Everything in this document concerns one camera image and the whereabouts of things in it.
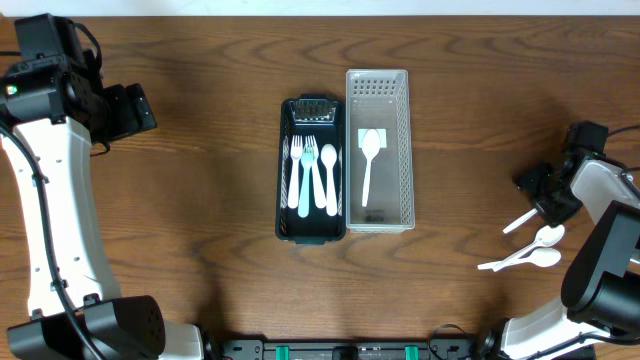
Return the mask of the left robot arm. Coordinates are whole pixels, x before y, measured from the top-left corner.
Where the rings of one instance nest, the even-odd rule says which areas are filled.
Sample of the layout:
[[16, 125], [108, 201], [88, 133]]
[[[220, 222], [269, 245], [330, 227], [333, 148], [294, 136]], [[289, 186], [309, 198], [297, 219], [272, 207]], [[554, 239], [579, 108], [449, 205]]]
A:
[[166, 320], [151, 296], [126, 297], [110, 267], [90, 175], [93, 146], [157, 125], [139, 84], [105, 86], [87, 28], [51, 14], [15, 23], [20, 61], [1, 79], [1, 145], [26, 228], [26, 323], [19, 359], [201, 359], [201, 331]]

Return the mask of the white plastic spoon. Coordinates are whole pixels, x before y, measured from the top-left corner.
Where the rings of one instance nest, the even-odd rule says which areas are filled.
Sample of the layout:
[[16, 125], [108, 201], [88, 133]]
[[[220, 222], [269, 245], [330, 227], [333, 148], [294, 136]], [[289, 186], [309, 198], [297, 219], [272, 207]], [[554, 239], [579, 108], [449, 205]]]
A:
[[551, 227], [549, 225], [540, 228], [536, 236], [531, 244], [525, 246], [524, 248], [518, 250], [514, 254], [500, 261], [496, 265], [492, 267], [494, 272], [497, 272], [508, 265], [512, 265], [516, 259], [520, 259], [522, 256], [526, 255], [528, 252], [536, 249], [536, 248], [547, 248], [552, 247], [556, 243], [558, 243], [565, 234], [565, 227], [563, 225], [558, 225], [556, 227]]
[[366, 159], [366, 168], [363, 181], [362, 206], [368, 205], [370, 183], [371, 183], [371, 167], [373, 159], [377, 156], [381, 148], [380, 135], [376, 129], [369, 129], [363, 138], [362, 151]]
[[514, 254], [505, 259], [506, 266], [531, 263], [538, 267], [550, 267], [557, 264], [562, 255], [554, 248], [535, 248], [531, 251]]
[[332, 144], [325, 144], [321, 150], [321, 162], [326, 168], [326, 212], [329, 216], [337, 215], [337, 197], [334, 184], [333, 169], [337, 161], [337, 152]]
[[511, 222], [510, 224], [508, 224], [503, 230], [502, 232], [504, 234], [508, 234], [509, 232], [517, 229], [518, 227], [520, 227], [521, 225], [523, 225], [524, 223], [526, 223], [527, 221], [529, 221], [532, 217], [536, 216], [538, 213], [538, 211], [533, 208], [531, 210], [529, 210], [528, 212], [526, 212], [525, 214], [521, 215], [520, 217], [518, 217], [516, 220], [514, 220], [513, 222]]

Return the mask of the clear plastic basket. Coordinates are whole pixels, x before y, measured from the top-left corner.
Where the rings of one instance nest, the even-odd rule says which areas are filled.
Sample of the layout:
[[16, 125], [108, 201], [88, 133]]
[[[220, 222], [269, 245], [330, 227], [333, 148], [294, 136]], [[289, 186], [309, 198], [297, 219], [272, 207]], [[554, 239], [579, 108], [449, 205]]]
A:
[[[366, 159], [359, 129], [384, 128], [387, 147], [373, 159], [368, 205], [362, 206]], [[347, 227], [362, 233], [402, 233], [415, 227], [409, 78], [404, 69], [346, 73]]]

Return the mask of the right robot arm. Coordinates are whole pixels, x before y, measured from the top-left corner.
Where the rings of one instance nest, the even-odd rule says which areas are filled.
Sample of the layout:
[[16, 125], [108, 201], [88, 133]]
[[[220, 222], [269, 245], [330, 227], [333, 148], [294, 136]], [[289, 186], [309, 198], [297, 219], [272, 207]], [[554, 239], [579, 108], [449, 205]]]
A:
[[598, 342], [639, 343], [639, 190], [631, 170], [604, 153], [607, 127], [571, 125], [558, 166], [542, 162], [515, 178], [544, 222], [560, 227], [586, 209], [595, 227], [568, 267], [558, 298], [493, 328], [479, 359], [554, 359]]

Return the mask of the white plastic fork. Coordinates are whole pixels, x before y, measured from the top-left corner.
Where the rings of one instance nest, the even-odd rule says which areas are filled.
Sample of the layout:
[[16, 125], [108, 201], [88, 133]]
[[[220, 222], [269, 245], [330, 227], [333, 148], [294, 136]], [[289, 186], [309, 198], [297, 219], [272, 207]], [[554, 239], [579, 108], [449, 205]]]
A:
[[299, 203], [299, 163], [303, 154], [303, 137], [294, 135], [290, 149], [292, 168], [288, 189], [288, 207], [297, 208]]
[[301, 165], [303, 168], [302, 184], [299, 195], [298, 215], [300, 218], [306, 218], [310, 209], [310, 169], [313, 161], [313, 148], [310, 145], [304, 147], [301, 157]]
[[313, 135], [307, 137], [307, 143], [313, 155], [311, 170], [313, 176], [314, 201], [316, 207], [322, 209], [326, 207], [326, 196], [318, 167], [319, 148]]

